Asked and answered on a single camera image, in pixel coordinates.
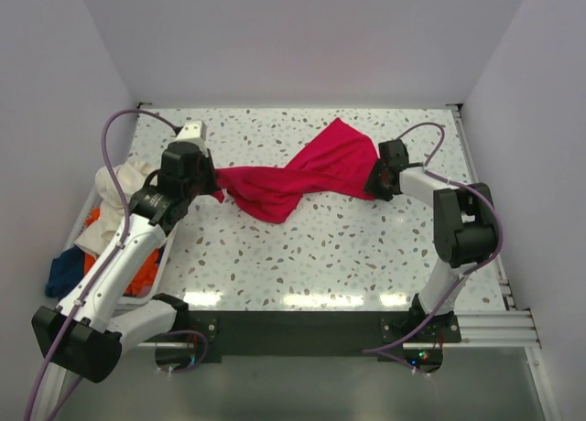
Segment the magenta t shirt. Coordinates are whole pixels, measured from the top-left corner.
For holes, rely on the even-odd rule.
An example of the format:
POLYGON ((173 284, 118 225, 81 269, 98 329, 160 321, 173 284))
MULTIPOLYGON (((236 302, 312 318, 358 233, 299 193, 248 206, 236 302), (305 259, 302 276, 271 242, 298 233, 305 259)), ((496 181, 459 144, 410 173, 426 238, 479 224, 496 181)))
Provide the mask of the magenta t shirt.
POLYGON ((378 158, 372 140, 336 118, 284 167, 226 167, 217 170, 218 201, 229 194, 253 218, 287 220, 311 193, 334 192, 360 200, 374 197, 364 185, 378 158))

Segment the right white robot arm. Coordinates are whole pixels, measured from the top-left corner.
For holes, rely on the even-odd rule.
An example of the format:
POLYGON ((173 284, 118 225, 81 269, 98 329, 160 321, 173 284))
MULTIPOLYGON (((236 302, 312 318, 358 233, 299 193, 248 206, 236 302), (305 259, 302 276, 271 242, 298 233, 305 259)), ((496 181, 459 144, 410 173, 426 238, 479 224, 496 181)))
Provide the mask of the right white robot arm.
POLYGON ((455 302, 470 275, 500 253, 503 227, 487 185, 465 185, 412 163, 400 139, 383 142, 378 149, 364 191, 385 201, 405 195, 431 207, 438 256, 429 280, 413 297, 406 319, 397 328, 399 339, 386 345, 390 349, 429 327, 450 325, 455 302))

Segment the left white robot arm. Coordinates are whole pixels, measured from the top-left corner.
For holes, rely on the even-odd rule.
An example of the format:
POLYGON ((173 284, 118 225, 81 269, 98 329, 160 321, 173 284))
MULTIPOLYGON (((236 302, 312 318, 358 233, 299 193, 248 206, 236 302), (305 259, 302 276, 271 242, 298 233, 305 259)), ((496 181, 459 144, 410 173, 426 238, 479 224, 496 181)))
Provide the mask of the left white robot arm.
POLYGON ((190 327, 188 304, 167 294, 154 295, 126 316, 114 315, 130 281, 194 199, 219 189, 210 150, 201 139, 170 143, 155 179, 133 195, 90 273, 56 307, 41 307, 32 318, 44 358, 93 383, 103 381, 123 353, 144 341, 198 335, 190 327))

